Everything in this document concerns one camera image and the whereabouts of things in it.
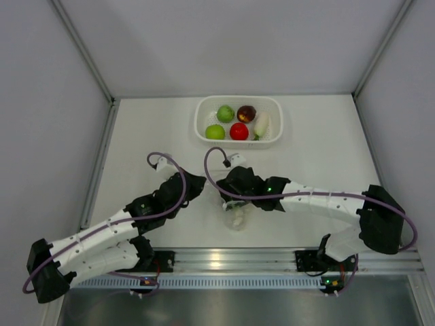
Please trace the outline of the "red fake tomato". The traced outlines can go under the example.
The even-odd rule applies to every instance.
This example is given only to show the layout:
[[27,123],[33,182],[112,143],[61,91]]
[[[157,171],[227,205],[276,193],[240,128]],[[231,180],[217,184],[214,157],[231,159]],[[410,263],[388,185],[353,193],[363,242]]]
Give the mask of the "red fake tomato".
[[246,141],[249,138],[249,129],[244,123],[235,123],[230,127],[230,138],[234,141]]

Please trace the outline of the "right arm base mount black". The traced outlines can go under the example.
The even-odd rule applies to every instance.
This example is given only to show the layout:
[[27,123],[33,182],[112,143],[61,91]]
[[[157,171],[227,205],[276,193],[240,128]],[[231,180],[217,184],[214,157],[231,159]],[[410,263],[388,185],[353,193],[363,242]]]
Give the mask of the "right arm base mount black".
[[329,271],[336,262],[317,250],[295,251],[296,269],[298,272],[321,274]]

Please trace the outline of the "green fake fruit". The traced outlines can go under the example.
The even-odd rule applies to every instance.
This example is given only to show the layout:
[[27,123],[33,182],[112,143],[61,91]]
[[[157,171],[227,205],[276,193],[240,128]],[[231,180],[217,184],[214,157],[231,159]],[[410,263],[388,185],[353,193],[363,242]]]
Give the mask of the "green fake fruit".
[[211,140],[224,140],[226,132],[219,124],[210,125],[205,130],[205,138]]

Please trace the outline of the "white fake food piece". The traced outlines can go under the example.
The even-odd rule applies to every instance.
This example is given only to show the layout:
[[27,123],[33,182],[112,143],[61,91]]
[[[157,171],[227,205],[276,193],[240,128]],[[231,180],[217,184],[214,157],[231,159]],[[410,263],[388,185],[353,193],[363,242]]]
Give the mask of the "white fake food piece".
[[254,140],[259,141],[268,129],[270,117],[267,112],[261,112],[258,117],[256,124],[254,126]]

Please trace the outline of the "dark brown fake fruit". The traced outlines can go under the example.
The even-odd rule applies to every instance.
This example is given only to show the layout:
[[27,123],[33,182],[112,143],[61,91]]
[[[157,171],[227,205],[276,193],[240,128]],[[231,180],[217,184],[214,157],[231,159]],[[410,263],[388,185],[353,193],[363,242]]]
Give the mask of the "dark brown fake fruit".
[[238,121],[248,124],[256,117],[256,109],[251,105],[243,105],[237,110]]

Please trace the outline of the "clear zip top bag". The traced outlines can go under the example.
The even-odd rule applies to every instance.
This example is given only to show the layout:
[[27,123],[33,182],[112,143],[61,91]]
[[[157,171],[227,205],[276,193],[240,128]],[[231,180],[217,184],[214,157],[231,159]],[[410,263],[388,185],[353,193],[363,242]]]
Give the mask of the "clear zip top bag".
[[254,209],[251,203],[241,200],[226,202],[210,181],[205,182],[203,195],[206,198],[207,206],[211,209],[211,215],[229,230],[240,232],[246,227]]

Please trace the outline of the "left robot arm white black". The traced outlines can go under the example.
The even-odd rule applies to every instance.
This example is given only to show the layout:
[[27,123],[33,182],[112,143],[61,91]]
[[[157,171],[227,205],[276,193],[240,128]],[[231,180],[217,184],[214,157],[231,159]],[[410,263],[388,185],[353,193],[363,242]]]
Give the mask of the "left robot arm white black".
[[40,304],[62,297],[77,284],[117,271],[146,271],[154,251],[145,233],[161,228],[200,196],[206,178],[175,173],[153,193],[135,198],[107,220],[53,242],[31,245],[27,270]]

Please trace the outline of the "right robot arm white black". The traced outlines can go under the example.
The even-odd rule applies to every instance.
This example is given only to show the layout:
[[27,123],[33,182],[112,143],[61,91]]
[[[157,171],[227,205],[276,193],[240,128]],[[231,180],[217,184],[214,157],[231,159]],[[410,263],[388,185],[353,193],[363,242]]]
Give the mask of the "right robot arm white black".
[[381,186],[361,193],[333,193],[284,177],[262,179],[252,168],[237,166],[216,183],[222,200],[252,204],[263,211],[308,213],[347,223],[322,237],[315,251],[297,253],[300,272],[326,272],[368,250],[385,255],[400,251],[404,211]]

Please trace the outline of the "rough green fake lime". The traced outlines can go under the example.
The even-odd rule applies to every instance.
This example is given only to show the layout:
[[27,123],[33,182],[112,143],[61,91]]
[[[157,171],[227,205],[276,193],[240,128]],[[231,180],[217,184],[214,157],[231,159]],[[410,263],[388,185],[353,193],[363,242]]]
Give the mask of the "rough green fake lime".
[[229,105],[222,105],[216,113],[217,119],[222,123],[230,123],[233,121],[234,115],[234,109]]

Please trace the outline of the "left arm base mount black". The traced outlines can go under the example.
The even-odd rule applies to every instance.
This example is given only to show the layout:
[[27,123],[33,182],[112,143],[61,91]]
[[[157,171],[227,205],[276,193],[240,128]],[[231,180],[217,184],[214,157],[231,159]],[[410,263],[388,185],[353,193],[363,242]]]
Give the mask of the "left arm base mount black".
[[174,261],[174,251],[157,250],[153,253],[145,254],[144,257],[140,257],[137,265],[133,268],[133,270],[136,272],[147,273],[172,273]]

